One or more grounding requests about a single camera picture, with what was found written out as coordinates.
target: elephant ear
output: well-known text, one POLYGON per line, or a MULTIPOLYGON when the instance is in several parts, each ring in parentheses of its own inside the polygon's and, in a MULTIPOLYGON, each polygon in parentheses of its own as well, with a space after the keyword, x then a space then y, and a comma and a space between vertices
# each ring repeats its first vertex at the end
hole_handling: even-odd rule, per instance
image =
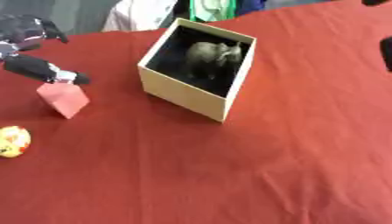
POLYGON ((221 54, 218 59, 216 59, 216 63, 218 65, 218 67, 223 67, 226 63, 226 61, 228 60, 228 55, 230 54, 230 52, 224 52, 223 54, 221 54))

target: elephant figurine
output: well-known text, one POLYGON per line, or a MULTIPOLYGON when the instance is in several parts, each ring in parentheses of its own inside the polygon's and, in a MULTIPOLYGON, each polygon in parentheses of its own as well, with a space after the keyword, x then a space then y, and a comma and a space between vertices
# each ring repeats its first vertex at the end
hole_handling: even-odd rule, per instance
POLYGON ((242 60, 241 42, 235 46, 224 43, 213 44, 198 42, 193 44, 186 52, 186 70, 189 78, 194 77, 194 70, 204 67, 210 80, 215 79, 219 69, 227 64, 238 64, 242 60))

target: green object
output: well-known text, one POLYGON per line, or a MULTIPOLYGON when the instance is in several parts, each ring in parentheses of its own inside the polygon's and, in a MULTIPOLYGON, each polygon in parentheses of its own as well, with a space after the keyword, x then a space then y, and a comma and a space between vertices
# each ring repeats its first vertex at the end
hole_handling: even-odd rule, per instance
POLYGON ((190 0, 190 19, 219 21, 235 17, 236 0, 190 0))

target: white object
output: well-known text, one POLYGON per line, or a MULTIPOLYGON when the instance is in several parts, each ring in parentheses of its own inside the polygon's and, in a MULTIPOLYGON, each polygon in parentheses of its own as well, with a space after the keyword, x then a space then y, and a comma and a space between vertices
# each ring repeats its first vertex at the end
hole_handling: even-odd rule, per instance
POLYGON ((223 30, 207 24, 195 23, 183 18, 178 18, 169 27, 169 29, 166 30, 157 43, 155 43, 154 46, 147 52, 142 60, 140 60, 137 67, 145 92, 200 113, 204 116, 208 116, 216 121, 224 122, 228 115, 228 111, 230 110, 233 101, 235 100, 235 97, 237 96, 237 93, 251 67, 255 48, 256 38, 233 31, 223 30), (244 55, 238 74, 235 76, 233 84, 226 97, 208 93, 205 90, 188 85, 182 81, 175 80, 147 67, 149 61, 179 26, 250 44, 250 48, 244 55))
POLYGON ((226 19, 229 0, 193 0, 194 14, 203 21, 226 19))
POLYGON ((122 0, 109 13, 104 32, 155 30, 177 0, 122 0))

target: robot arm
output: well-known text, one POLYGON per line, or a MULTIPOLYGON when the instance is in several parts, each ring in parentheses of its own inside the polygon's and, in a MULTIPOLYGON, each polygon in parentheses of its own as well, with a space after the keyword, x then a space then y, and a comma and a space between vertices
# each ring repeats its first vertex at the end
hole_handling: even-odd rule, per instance
POLYGON ((90 82, 85 74, 61 70, 43 59, 18 54, 39 48, 44 39, 68 42, 67 36, 52 21, 30 15, 0 16, 0 61, 4 69, 47 83, 80 85, 90 82))

